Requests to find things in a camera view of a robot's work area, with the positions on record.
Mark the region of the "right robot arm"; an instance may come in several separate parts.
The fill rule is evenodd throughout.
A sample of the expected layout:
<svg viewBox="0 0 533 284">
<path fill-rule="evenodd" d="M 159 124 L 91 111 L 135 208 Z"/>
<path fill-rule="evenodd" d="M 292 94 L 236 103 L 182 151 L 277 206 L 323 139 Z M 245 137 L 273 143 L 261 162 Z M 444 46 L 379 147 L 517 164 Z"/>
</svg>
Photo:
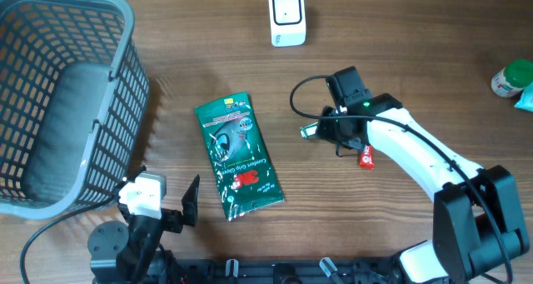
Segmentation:
<svg viewBox="0 0 533 284">
<path fill-rule="evenodd" d="M 484 168 L 453 152 L 393 96 L 373 96 L 355 67 L 324 79 L 334 104 L 323 109 L 318 136 L 383 152 L 433 203 L 432 238 L 399 256 L 407 281 L 466 283 L 529 251 L 515 179 L 504 167 Z"/>
</svg>

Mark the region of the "teal wet wipes pack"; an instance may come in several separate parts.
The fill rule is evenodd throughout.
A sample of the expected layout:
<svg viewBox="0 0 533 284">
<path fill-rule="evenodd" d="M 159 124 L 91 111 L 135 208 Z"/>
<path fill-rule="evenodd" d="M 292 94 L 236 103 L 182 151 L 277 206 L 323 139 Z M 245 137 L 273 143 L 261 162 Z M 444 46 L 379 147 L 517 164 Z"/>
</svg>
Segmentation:
<svg viewBox="0 0 533 284">
<path fill-rule="evenodd" d="M 515 108 L 533 112 L 533 84 L 523 90 L 520 100 L 515 104 Z"/>
</svg>

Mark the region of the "green white gum pack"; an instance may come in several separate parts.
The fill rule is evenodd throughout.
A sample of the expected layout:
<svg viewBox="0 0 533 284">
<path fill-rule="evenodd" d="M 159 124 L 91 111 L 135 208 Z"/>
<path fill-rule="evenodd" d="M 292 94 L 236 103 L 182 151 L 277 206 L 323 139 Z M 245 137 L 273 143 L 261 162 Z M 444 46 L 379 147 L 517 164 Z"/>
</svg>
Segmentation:
<svg viewBox="0 0 533 284">
<path fill-rule="evenodd" d="M 312 139 L 316 137 L 317 132 L 317 123 L 312 123 L 310 125 L 300 128 L 300 134 L 304 139 Z"/>
</svg>

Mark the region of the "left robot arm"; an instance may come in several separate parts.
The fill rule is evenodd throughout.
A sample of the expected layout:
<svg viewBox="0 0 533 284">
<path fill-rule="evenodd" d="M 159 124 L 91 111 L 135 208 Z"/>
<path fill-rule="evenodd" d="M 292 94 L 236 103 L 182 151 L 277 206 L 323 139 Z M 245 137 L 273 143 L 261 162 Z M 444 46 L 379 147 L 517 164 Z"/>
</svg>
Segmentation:
<svg viewBox="0 0 533 284">
<path fill-rule="evenodd" d="M 142 167 L 117 187 L 123 222 L 104 222 L 88 238 L 94 283 L 188 283 L 190 277 L 161 244 L 164 232 L 181 233 L 198 219 L 200 177 L 182 197 L 182 210 L 162 207 L 167 179 Z"/>
</svg>

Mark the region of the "red Nescafe stick sachet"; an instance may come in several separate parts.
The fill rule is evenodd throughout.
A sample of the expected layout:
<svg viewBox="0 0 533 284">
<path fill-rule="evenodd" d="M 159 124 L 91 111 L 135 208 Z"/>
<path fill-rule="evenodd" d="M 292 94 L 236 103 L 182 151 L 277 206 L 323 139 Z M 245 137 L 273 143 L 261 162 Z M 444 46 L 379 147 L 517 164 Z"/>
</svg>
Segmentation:
<svg viewBox="0 0 533 284">
<path fill-rule="evenodd" d="M 373 160 L 373 149 L 371 146 L 365 146 L 361 151 L 359 165 L 361 168 L 367 170 L 373 170 L 375 168 L 375 163 Z"/>
</svg>

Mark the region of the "green lid jar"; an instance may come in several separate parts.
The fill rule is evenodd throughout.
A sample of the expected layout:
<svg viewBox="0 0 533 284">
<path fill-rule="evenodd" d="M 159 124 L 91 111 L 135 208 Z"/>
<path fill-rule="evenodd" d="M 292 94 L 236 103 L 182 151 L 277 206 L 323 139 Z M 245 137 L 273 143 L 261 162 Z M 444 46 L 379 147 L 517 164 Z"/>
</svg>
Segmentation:
<svg viewBox="0 0 533 284">
<path fill-rule="evenodd" d="M 491 79 L 491 89 L 499 97 L 514 97 L 532 82 L 532 61 L 516 59 Z"/>
</svg>

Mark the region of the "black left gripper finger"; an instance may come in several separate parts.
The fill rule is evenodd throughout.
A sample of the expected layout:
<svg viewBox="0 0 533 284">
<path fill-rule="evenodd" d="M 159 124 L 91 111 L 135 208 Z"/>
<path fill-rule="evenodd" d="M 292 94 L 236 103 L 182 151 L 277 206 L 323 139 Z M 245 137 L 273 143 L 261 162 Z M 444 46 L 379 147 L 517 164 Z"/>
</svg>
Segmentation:
<svg viewBox="0 0 533 284">
<path fill-rule="evenodd" d="M 194 227 L 198 219 L 198 192 L 200 176 L 196 175 L 182 197 L 182 224 Z"/>
<path fill-rule="evenodd" d="M 124 177 L 125 180 L 135 180 L 141 173 L 147 170 L 145 165 L 141 165 L 137 170 Z"/>
</svg>

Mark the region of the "green 3M gloves package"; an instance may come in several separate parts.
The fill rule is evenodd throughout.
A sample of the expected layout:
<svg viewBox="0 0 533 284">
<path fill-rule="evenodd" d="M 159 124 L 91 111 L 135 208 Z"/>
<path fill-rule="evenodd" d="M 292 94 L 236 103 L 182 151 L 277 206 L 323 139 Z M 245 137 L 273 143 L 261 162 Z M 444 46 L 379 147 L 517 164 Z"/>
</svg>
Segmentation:
<svg viewBox="0 0 533 284">
<path fill-rule="evenodd" d="M 247 92 L 194 108 L 227 220 L 284 202 Z"/>
</svg>

